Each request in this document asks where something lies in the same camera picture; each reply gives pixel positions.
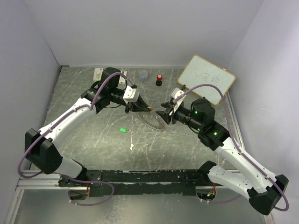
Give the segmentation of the metal disc with keyrings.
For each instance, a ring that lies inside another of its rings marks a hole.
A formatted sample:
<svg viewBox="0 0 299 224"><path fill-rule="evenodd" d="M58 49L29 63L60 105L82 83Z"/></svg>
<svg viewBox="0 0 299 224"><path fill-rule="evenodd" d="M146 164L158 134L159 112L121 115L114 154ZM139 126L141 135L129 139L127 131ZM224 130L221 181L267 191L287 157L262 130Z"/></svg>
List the metal disc with keyrings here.
<svg viewBox="0 0 299 224"><path fill-rule="evenodd" d="M155 113L139 112L137 117L155 131L163 132L165 130L164 122Z"/></svg>

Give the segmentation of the key with green tag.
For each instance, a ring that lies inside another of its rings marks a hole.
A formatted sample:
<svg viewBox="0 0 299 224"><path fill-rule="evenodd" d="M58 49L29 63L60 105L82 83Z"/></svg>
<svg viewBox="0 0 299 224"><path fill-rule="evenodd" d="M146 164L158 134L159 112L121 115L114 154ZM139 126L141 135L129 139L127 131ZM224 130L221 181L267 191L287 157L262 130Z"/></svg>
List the key with green tag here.
<svg viewBox="0 0 299 224"><path fill-rule="evenodd" d="M120 127L119 131L122 132L122 133L134 133L132 130L129 130L129 129L126 129L126 128L123 128L123 127Z"/></svg>

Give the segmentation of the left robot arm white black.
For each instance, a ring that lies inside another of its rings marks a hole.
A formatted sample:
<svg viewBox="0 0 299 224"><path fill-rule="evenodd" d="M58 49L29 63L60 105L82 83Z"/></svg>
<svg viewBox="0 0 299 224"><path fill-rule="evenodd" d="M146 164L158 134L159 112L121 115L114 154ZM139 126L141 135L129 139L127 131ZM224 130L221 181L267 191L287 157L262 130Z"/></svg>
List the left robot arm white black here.
<svg viewBox="0 0 299 224"><path fill-rule="evenodd" d="M58 173L70 177L76 186L87 181L87 169L75 160L63 157L58 147L65 137L88 118L107 109L110 103L125 107L125 113L151 112L134 84L119 69L108 67L103 70L100 80L84 91L80 98L56 120L40 128L25 133L27 159L42 173Z"/></svg>

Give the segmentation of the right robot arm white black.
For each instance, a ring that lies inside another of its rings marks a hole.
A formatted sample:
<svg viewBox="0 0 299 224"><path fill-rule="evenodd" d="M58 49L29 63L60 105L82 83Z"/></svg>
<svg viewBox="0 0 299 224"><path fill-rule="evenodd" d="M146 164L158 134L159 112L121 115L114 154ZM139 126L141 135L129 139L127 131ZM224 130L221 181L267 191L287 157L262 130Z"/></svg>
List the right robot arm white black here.
<svg viewBox="0 0 299 224"><path fill-rule="evenodd" d="M192 102L191 108L183 102L174 104L171 100L162 103L165 108L156 113L166 122L181 122L197 133L198 139L206 147L226 158L241 173L237 175L224 171L213 162L206 162L198 174L202 185L211 182L223 185L248 199L259 213L269 215L282 197L289 180L284 175L276 175L257 162L246 152L226 129L215 121L215 109L205 98Z"/></svg>

